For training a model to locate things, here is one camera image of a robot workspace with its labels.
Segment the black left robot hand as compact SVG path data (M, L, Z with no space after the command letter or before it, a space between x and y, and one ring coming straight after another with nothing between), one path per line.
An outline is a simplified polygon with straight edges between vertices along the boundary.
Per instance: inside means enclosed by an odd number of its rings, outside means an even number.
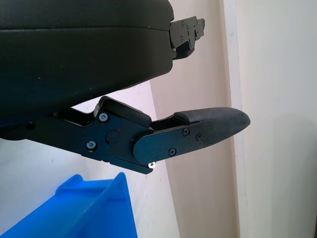
M3 0L0 136L31 140L149 174L161 160L217 144L250 125L220 107L152 121L110 98L170 72L204 35L167 0Z

